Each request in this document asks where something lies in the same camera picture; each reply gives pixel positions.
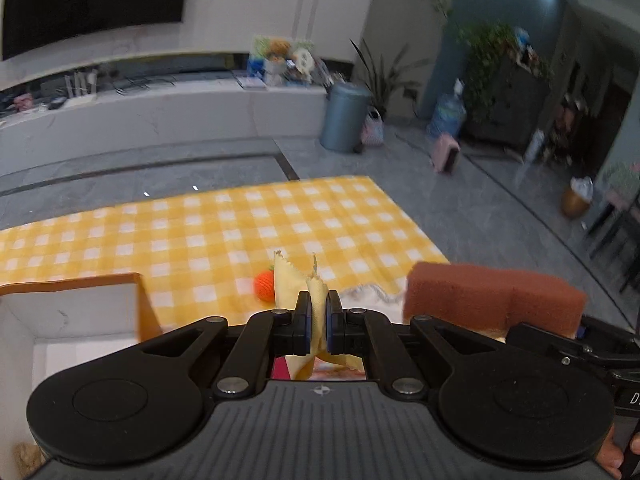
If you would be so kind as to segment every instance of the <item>white plastic bag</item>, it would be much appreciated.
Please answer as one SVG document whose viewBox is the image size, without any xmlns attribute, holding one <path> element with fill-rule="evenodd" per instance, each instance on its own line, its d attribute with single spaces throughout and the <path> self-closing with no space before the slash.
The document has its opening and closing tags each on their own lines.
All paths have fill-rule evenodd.
<svg viewBox="0 0 640 480">
<path fill-rule="evenodd" d="M 382 146 L 385 143 L 385 123 L 373 106 L 369 107 L 364 119 L 360 140 L 365 146 Z"/>
<path fill-rule="evenodd" d="M 572 178 L 571 189 L 587 202 L 591 202 L 591 199 L 593 199 L 593 182 L 588 176 L 585 178 Z"/>
</svg>

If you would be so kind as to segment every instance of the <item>blue wall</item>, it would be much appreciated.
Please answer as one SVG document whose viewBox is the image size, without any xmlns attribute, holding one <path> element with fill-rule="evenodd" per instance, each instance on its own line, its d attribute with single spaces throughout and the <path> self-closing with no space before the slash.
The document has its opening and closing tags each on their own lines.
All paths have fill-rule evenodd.
<svg viewBox="0 0 640 480">
<path fill-rule="evenodd" d="M 453 0 L 453 13 L 445 26 L 442 48 L 422 96 L 420 116 L 430 118 L 436 99 L 451 92 L 465 71 L 465 47 L 458 41 L 458 27 L 479 22 L 505 22 L 524 28 L 533 48 L 553 56 L 564 15 L 564 0 Z"/>
</svg>

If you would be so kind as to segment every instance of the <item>orange crocheted toy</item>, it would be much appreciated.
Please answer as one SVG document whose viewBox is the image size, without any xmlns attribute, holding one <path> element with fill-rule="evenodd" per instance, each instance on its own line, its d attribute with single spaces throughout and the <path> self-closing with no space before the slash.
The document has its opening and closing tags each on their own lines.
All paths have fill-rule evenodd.
<svg viewBox="0 0 640 480">
<path fill-rule="evenodd" d="M 254 278 L 254 294 L 259 300 L 267 303 L 276 302 L 276 291 L 273 282 L 273 267 L 261 272 Z"/>
</svg>

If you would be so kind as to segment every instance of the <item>potted plant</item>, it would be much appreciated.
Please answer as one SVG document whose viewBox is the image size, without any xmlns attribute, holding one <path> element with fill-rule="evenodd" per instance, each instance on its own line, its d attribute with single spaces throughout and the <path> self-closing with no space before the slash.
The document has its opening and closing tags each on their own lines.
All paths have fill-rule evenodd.
<svg viewBox="0 0 640 480">
<path fill-rule="evenodd" d="M 480 23 L 460 28 L 459 38 L 469 47 L 463 98 L 471 119 L 485 122 L 494 104 L 492 85 L 502 58 L 516 61 L 518 48 L 513 28 L 506 23 Z M 530 65 L 535 78 L 550 82 L 553 72 L 547 60 L 537 54 Z"/>
<path fill-rule="evenodd" d="M 384 120 L 389 99 L 391 99 L 391 96 L 396 90 L 400 88 L 419 88 L 422 85 L 419 81 L 402 80 L 401 77 L 409 70 L 428 65 L 430 60 L 419 59 L 418 61 L 401 66 L 400 62 L 409 51 L 409 45 L 406 44 L 400 49 L 400 52 L 398 52 L 398 55 L 394 58 L 387 71 L 385 59 L 380 56 L 380 62 L 376 64 L 366 41 L 362 40 L 364 54 L 353 41 L 351 41 L 351 44 L 356 49 L 366 70 L 363 83 L 372 93 L 371 105 L 378 110 L 380 117 Z"/>
</svg>

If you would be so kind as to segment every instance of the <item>gold pot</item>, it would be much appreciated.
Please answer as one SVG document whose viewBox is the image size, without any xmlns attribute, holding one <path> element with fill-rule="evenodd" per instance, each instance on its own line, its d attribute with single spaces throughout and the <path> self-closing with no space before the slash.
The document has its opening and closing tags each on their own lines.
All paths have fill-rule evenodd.
<svg viewBox="0 0 640 480">
<path fill-rule="evenodd" d="M 571 187 L 568 187 L 562 196 L 562 205 L 560 209 L 564 216 L 573 220 L 584 215 L 588 211 L 590 205 L 591 203 L 583 199 L 573 189 L 571 189 Z"/>
</svg>

